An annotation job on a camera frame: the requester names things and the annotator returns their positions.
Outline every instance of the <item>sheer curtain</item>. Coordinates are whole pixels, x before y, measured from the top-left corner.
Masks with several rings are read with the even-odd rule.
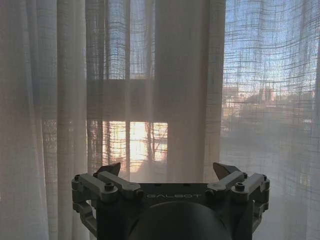
[[[255,239],[320,239],[320,4],[0,1],[0,239],[87,240],[71,179],[271,179]]]
[[[226,1],[220,161],[271,182],[258,240],[320,239],[320,2]]]

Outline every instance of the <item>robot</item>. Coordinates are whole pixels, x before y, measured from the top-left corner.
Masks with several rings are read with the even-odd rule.
[[[267,176],[235,166],[214,163],[211,183],[129,182],[120,167],[71,182],[73,209],[97,240],[252,240],[269,208]]]

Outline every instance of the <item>logo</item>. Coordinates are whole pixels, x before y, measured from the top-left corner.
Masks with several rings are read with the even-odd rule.
[[[150,199],[165,198],[165,199],[190,199],[199,198],[202,194],[148,194],[146,197]]]

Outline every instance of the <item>black cylinder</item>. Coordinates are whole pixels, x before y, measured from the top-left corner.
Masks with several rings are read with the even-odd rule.
[[[141,214],[129,240],[231,240],[231,236],[210,208],[176,201],[154,205]]]

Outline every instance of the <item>white curtain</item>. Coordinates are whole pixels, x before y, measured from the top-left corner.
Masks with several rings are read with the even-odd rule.
[[[0,239],[87,240],[71,179],[271,179],[254,239],[320,229],[317,0],[0,0]]]
[[[257,240],[320,239],[320,2],[226,1],[220,161],[270,178]]]

